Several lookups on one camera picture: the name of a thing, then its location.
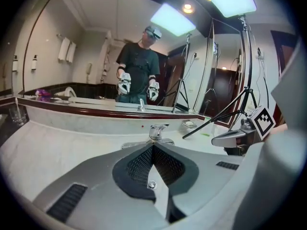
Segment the man's arm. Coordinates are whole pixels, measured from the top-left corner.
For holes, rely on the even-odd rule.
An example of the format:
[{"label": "man's arm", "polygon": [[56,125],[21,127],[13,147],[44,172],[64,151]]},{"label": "man's arm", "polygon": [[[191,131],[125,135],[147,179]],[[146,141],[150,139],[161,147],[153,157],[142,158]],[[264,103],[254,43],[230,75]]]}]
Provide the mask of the man's arm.
[{"label": "man's arm", "polygon": [[155,82],[156,75],[160,75],[160,69],[159,69],[159,58],[158,58],[158,55],[155,53],[153,61],[152,61],[152,65],[150,68],[149,85],[152,82]]},{"label": "man's arm", "polygon": [[116,62],[119,64],[117,69],[117,78],[120,77],[122,73],[125,72],[126,64],[129,60],[129,46],[126,44],[121,50]]}]

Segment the faucet handle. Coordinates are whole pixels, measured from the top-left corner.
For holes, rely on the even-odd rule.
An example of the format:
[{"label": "faucet handle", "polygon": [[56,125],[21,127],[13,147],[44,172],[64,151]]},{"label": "faucet handle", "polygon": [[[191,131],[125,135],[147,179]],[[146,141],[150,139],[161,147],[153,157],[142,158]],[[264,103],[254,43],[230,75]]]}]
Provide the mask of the faucet handle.
[{"label": "faucet handle", "polygon": [[162,139],[162,131],[167,128],[169,124],[163,125],[151,125],[149,131],[149,137],[153,141],[159,141]]}]

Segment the white marble countertop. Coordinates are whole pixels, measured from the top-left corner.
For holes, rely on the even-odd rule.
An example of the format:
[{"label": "white marble countertop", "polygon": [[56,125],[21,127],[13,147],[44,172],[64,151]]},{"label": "white marble countertop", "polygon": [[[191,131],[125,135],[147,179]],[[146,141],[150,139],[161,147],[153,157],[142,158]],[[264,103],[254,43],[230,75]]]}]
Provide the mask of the white marble countertop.
[{"label": "white marble countertop", "polygon": [[[182,132],[164,132],[163,137],[172,139],[178,147],[226,155],[223,148],[211,144],[212,137],[198,133],[183,140]],[[120,150],[123,143],[148,138],[80,133],[30,121],[2,145],[0,159],[12,189],[33,201],[46,186],[81,162]]]}]

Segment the man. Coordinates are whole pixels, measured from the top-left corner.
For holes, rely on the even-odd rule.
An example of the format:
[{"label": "man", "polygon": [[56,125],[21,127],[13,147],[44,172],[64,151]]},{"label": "man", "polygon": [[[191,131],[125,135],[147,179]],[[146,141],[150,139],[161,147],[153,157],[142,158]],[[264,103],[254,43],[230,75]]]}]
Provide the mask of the man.
[{"label": "man", "polygon": [[155,82],[155,76],[160,74],[158,55],[150,49],[158,39],[161,38],[161,32],[158,28],[148,26],[138,43],[126,44],[117,63],[117,78],[122,73],[129,73],[131,77],[131,86],[128,94],[119,94],[118,102],[139,104],[140,99],[146,101],[148,86]]}]

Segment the tripod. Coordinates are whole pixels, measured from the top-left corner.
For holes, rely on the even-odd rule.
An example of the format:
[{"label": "tripod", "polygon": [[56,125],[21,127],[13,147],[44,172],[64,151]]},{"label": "tripod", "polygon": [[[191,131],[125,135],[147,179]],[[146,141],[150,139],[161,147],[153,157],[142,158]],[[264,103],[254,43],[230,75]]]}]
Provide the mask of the tripod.
[{"label": "tripod", "polygon": [[[186,65],[187,65],[187,61],[188,61],[188,55],[189,55],[189,49],[190,49],[190,38],[191,38],[192,34],[191,33],[187,33],[187,44],[186,44],[186,56],[185,56],[185,62],[184,62],[184,67],[183,67],[183,70],[182,70],[182,73],[181,73],[181,76],[180,78],[176,81],[176,83],[169,89],[168,92],[166,92],[165,96],[163,97],[163,99],[158,103],[158,105],[168,96],[172,95],[172,94],[175,94],[176,93],[176,96],[175,96],[175,101],[174,101],[174,107],[173,107],[173,110],[172,110],[172,113],[175,113],[175,108],[176,108],[176,103],[177,103],[177,100],[178,100],[178,96],[179,96],[179,93],[181,94],[181,96],[183,97],[184,101],[186,102],[186,104],[188,105],[188,109],[189,109],[189,101],[188,101],[188,95],[187,95],[187,90],[186,90],[186,85],[184,83],[184,79],[183,79],[183,76],[184,76],[184,70],[186,68]],[[172,89],[179,83],[179,88],[178,90],[175,90],[173,92]],[[183,95],[183,93],[181,92],[181,85],[183,85],[183,89],[184,89],[184,94],[185,96]]]},{"label": "tripod", "polygon": [[217,99],[217,95],[216,95],[216,91],[215,91],[215,88],[214,88],[214,84],[215,84],[215,79],[216,79],[216,69],[217,69],[217,61],[218,61],[218,44],[217,43],[214,43],[214,47],[215,47],[215,51],[214,51],[214,55],[215,55],[215,68],[214,68],[214,78],[213,78],[213,82],[212,82],[212,87],[210,89],[207,90],[207,92],[205,93],[205,96],[204,96],[204,100],[206,99],[206,95],[209,93],[209,92],[213,92],[214,96],[215,96],[215,100],[216,100],[216,106],[217,106],[217,111],[219,112],[220,111],[220,106],[219,106],[219,100]]},{"label": "tripod", "polygon": [[[223,118],[226,117],[230,117],[233,115],[237,115],[235,121],[232,123],[232,125],[230,126],[229,130],[232,129],[232,127],[234,126],[234,124],[236,123],[236,121],[239,119],[239,115],[238,114],[244,114],[245,116],[247,116],[247,113],[245,112],[245,108],[248,102],[248,96],[251,94],[255,108],[257,108],[257,104],[256,104],[256,99],[253,93],[253,90],[250,88],[250,84],[251,84],[251,75],[252,75],[252,53],[251,53],[251,43],[250,43],[250,37],[249,37],[249,32],[248,32],[248,27],[246,24],[246,20],[245,17],[242,16],[239,18],[243,24],[243,30],[246,32],[247,35],[247,41],[248,41],[248,48],[249,48],[249,72],[248,72],[248,85],[247,87],[244,87],[244,90],[227,106],[225,107],[221,112],[219,112],[216,116],[214,116],[212,119],[210,119],[209,121],[207,121],[206,123],[204,123],[203,125],[199,126],[197,129],[191,131],[190,133],[186,134],[185,136],[183,136],[182,138],[185,139],[191,135],[193,135],[194,133],[196,133],[197,131],[201,130],[202,128],[204,128],[205,126],[207,126],[210,123],[219,121]],[[229,114],[225,114],[225,112],[227,112],[240,98],[241,96],[244,95],[241,107],[239,110],[229,113]]]}]

